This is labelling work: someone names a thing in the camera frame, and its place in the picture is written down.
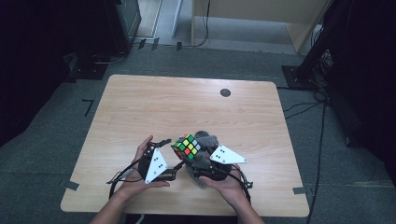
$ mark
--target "wooden table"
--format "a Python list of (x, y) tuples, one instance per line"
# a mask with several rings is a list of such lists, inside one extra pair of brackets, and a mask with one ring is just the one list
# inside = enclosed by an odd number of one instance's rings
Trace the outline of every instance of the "wooden table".
[[(231, 95), (223, 97), (222, 89)], [(274, 83), (126, 75), (114, 75), (106, 85), (71, 177), (80, 186), (65, 191), (62, 209), (98, 212), (107, 202), (106, 182), (130, 164), (150, 134), (160, 142), (200, 130), (247, 158), (240, 166), (254, 182), (249, 192), (260, 216), (307, 216), (305, 195), (293, 193), (303, 184)], [(162, 148), (169, 166), (179, 163), (172, 150)], [(197, 187), (185, 168), (170, 184), (140, 194), (125, 212), (235, 215), (216, 191)]]

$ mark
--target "gray carpet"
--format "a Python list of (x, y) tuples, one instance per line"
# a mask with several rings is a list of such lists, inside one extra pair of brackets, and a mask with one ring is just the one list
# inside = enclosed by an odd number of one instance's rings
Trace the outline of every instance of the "gray carpet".
[[(137, 47), (111, 64), (103, 80), (64, 83), (29, 128), (0, 148), (0, 223), (87, 223), (94, 214), (60, 208), (64, 189), (90, 128), (108, 77), (112, 74), (207, 77), (273, 81), (286, 87), (281, 65), (299, 65), (303, 56), (219, 49)], [(284, 109), (313, 103), (311, 91), (278, 90)], [(91, 111), (82, 99), (94, 100)], [(294, 107), (292, 115), (309, 105)], [(287, 119), (291, 142), (305, 188), (314, 188), (322, 105)], [(345, 146), (337, 115), (327, 105), (318, 195), (311, 223), (394, 223), (396, 190), (383, 162), (364, 148)], [(311, 203), (312, 193), (307, 193)], [(306, 218), (264, 217), (267, 223), (305, 223)]]

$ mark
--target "forearm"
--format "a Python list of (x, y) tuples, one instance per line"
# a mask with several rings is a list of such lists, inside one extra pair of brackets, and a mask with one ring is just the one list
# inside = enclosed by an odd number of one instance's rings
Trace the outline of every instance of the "forearm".
[(253, 209), (246, 197), (235, 199), (233, 202), (229, 202), (230, 206), (238, 215), (239, 219), (244, 224), (263, 224), (264, 221)]
[(117, 191), (111, 197), (111, 199), (108, 200), (100, 212), (93, 218), (91, 224), (118, 223), (120, 215), (128, 202), (129, 198), (121, 191)]

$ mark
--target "black cable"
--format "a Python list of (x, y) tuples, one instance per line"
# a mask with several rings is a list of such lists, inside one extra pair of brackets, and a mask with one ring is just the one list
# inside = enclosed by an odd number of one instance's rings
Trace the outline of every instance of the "black cable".
[(122, 177), (122, 175), (123, 174), (125, 174), (125, 172), (127, 172), (128, 170), (130, 170), (134, 165), (136, 165), (138, 162), (140, 162), (141, 160), (143, 160), (144, 158), (146, 158), (147, 156), (142, 156), (142, 157), (140, 157), (138, 160), (136, 160), (136, 161), (134, 161), (134, 162), (132, 162), (129, 166), (127, 166), (122, 172), (119, 172), (120, 174), (117, 176), (117, 181), (114, 181), (114, 180), (110, 180), (110, 181), (108, 181), (107, 182), (107, 184), (110, 184), (111, 183), (111, 187), (110, 187), (110, 192), (109, 192), (109, 194), (108, 194), (108, 198), (110, 199), (111, 198), (111, 196), (113, 196), (113, 194), (114, 194), (114, 189), (116, 188), (116, 186), (117, 186), (117, 183), (120, 181), (120, 178)]
[(119, 175), (119, 174), (120, 174), (120, 172), (117, 172), (117, 173), (113, 176), (113, 178), (111, 178), (111, 180), (107, 182), (107, 184), (113, 183), (113, 182), (117, 179), (116, 176)]
[(323, 27), (320, 27), (320, 29), (315, 33), (315, 36), (314, 36), (314, 31), (312, 31), (312, 34), (311, 34), (311, 48), (314, 45), (314, 43), (317, 42), (317, 35), (319, 33), (321, 33), (322, 31), (323, 31)]
[(125, 58), (125, 56), (126, 56), (126, 53), (125, 52), (123, 52), (122, 53), (122, 56), (118, 59), (118, 60), (116, 60), (116, 61), (113, 61), (113, 62), (93, 62), (93, 63), (97, 63), (97, 64), (113, 64), (113, 63), (119, 63), (120, 61), (122, 61), (122, 59), (124, 59)]
[(118, 180), (121, 182), (129, 182), (129, 183), (135, 183), (135, 182), (139, 182), (140, 180), (142, 180), (143, 178), (137, 179), (137, 180)]
[(293, 109), (295, 106), (298, 106), (298, 105), (315, 105), (315, 104), (317, 104), (317, 103), (318, 103), (318, 102), (314, 102), (314, 103), (300, 103), (300, 104), (297, 104), (297, 105), (292, 105), (290, 108), (283, 110), (283, 112), (288, 112), (288, 111), (290, 111), (291, 109)]
[(314, 104), (314, 105), (311, 105), (311, 106), (309, 106), (307, 109), (305, 109), (305, 110), (303, 110), (303, 111), (300, 111), (300, 112), (298, 112), (298, 113), (295, 113), (295, 114), (293, 114), (293, 115), (290, 115), (290, 116), (288, 116), (288, 117), (285, 117), (285, 119), (289, 119), (289, 118), (292, 118), (292, 117), (294, 117), (294, 116), (296, 116), (296, 115), (303, 114), (305, 111), (307, 111), (307, 110), (309, 110), (309, 109), (311, 109), (311, 108), (313, 108), (313, 107), (315, 107), (315, 106), (317, 106), (317, 105), (320, 105), (320, 104), (322, 104), (322, 102), (319, 102), (319, 103), (316, 103), (316, 104)]
[(247, 177), (245, 176), (244, 172), (242, 172), (242, 170), (239, 169), (238, 167), (236, 167), (235, 165), (233, 165), (233, 167), (235, 167), (235, 169), (236, 169), (237, 171), (239, 171), (239, 174), (241, 174), (242, 179), (244, 180), (244, 185), (245, 185), (245, 187), (246, 187), (247, 189), (253, 188), (253, 182), (248, 182), (248, 179), (247, 179)]
[(251, 203), (251, 200), (250, 200), (251, 197), (250, 197), (250, 194), (248, 193), (248, 188), (245, 186), (244, 182), (242, 182), (241, 179), (239, 179), (235, 175), (228, 174), (228, 176), (232, 177), (233, 179), (235, 179), (236, 181), (239, 182), (239, 184), (241, 185), (242, 190), (245, 192), (245, 196), (247, 197), (248, 202)]
[(322, 121), (321, 121), (321, 130), (320, 130), (320, 140), (319, 140), (319, 151), (318, 151), (318, 168), (317, 168), (317, 180), (315, 183), (315, 189), (314, 189), (314, 197), (312, 199), (311, 206), (309, 207), (309, 214), (306, 220), (306, 223), (308, 224), (311, 221), (312, 217), (312, 211), (315, 206), (315, 201), (317, 199), (318, 195), (318, 186), (319, 186), (319, 179), (320, 179), (320, 167), (321, 167), (321, 151), (322, 151), (322, 145), (323, 145), (323, 133), (324, 133), (324, 117), (326, 113), (326, 104), (323, 104), (323, 112), (322, 112)]
[(309, 66), (308, 66), (308, 68), (309, 68), (309, 70), (310, 70), (310, 73), (309, 73), (309, 81), (310, 81), (312, 84), (316, 85), (318, 88), (322, 88), (322, 87), (320, 87), (318, 83), (316, 83), (316, 82), (313, 81), (313, 78), (314, 78), (314, 77), (312, 77), (312, 76), (313, 76), (313, 74), (314, 74), (313, 71), (314, 71), (314, 69), (315, 69), (315, 67), (316, 67), (316, 64), (317, 64), (318, 62), (320, 62), (320, 61), (321, 61), (321, 57), (318, 58), (318, 59), (315, 59), (315, 60), (314, 60), (311, 64), (309, 64)]
[(310, 74), (310, 81), (320, 89), (325, 88), (328, 85), (328, 82), (325, 80), (325, 76), (327, 75), (327, 70), (329, 70), (330, 66), (327, 66), (326, 69), (324, 68), (325, 60), (328, 58), (324, 57), (325, 54), (326, 52), (320, 56), (320, 59), (316, 60), (312, 73)]
[(207, 2), (206, 22), (204, 22), (204, 26), (205, 26), (205, 29), (206, 29), (206, 34), (205, 34), (205, 37), (204, 37), (204, 39), (202, 40), (201, 44), (199, 44), (199, 45), (194, 45), (194, 46), (186, 46), (186, 47), (199, 48), (199, 47), (201, 47), (201, 46), (206, 42), (206, 40), (209, 38), (209, 27), (208, 27), (208, 25), (207, 25), (207, 22), (208, 22), (208, 19), (209, 19), (209, 10), (210, 10), (210, 0)]

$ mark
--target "rubik's cube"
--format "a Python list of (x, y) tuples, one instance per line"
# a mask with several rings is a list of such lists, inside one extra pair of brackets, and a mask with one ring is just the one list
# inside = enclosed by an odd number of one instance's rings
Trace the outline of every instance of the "rubik's cube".
[(184, 134), (180, 136), (171, 147), (181, 160), (183, 160), (183, 156), (192, 160), (199, 149), (201, 149), (201, 146), (191, 134)]

